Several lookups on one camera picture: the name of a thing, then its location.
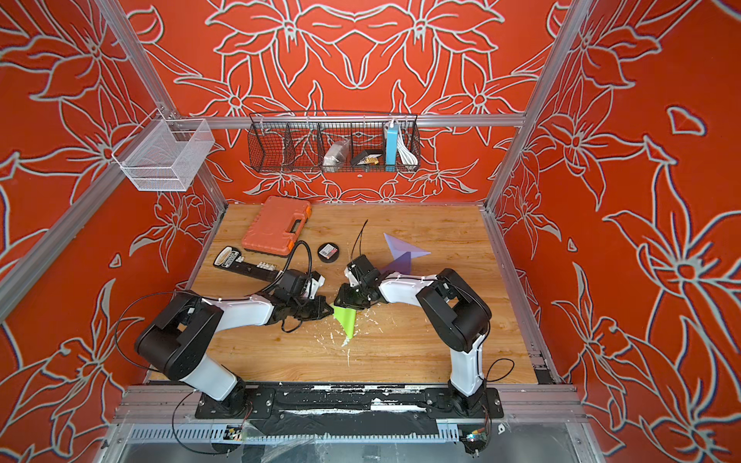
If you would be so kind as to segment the lime green square paper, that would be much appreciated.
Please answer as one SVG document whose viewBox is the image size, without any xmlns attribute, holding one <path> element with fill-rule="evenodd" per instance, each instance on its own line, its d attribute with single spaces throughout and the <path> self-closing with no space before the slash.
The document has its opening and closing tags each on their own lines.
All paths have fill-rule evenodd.
<svg viewBox="0 0 741 463">
<path fill-rule="evenodd" d="M 338 306 L 332 306 L 333 316 L 339 324 L 343 327 L 347 340 L 352 340 L 355 333 L 355 325 L 357 320 L 357 310 L 343 308 Z"/>
</svg>

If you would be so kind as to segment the light lavender square paper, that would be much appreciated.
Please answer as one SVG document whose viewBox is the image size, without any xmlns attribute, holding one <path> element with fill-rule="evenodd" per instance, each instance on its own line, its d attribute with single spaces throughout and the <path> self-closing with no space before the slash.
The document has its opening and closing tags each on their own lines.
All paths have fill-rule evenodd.
<svg viewBox="0 0 741 463">
<path fill-rule="evenodd" d="M 411 258 L 411 260 L 430 255 L 430 251 L 426 251 L 407 241 L 401 240 L 397 237 L 393 237 L 393 235 L 388 235 L 386 233 L 384 235 L 384 238 L 395 260 L 406 254 L 409 254 L 409 258 Z"/>
</svg>

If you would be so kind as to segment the dark purple square paper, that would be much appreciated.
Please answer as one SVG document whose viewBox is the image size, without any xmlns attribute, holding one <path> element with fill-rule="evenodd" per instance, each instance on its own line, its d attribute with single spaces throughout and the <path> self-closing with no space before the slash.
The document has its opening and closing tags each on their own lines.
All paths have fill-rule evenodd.
<svg viewBox="0 0 741 463">
<path fill-rule="evenodd" d="M 381 272 L 398 272 L 403 275 L 411 274 L 411 262 L 412 257 L 409 252 L 399 255 L 391 264 L 387 264 L 382 268 Z"/>
</svg>

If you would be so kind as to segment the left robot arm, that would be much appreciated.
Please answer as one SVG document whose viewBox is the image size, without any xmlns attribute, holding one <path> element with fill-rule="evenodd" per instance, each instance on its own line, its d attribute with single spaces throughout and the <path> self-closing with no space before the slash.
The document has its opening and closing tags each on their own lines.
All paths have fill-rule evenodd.
<svg viewBox="0 0 741 463">
<path fill-rule="evenodd" d="M 294 318 L 303 323 L 328 318 L 334 309 L 321 295 L 306 297 L 261 291 L 241 299 L 206 298 L 179 291 L 135 342 L 135 352 L 171 381 L 202 394 L 200 413 L 235 418 L 246 412 L 244 381 L 208 355 L 217 333 L 268 326 Z"/>
</svg>

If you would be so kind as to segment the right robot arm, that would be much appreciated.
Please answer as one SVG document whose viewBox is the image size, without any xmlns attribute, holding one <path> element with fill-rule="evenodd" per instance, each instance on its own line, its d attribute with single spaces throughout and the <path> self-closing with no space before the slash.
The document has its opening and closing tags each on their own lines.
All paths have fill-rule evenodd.
<svg viewBox="0 0 741 463">
<path fill-rule="evenodd" d="M 348 269 L 334 305 L 365 310 L 376 304 L 421 308 L 438 338 L 450 349 L 451 375 L 441 408 L 463 417 L 491 418 L 482 348 L 490 332 L 491 311 L 451 268 L 431 276 Z"/>
</svg>

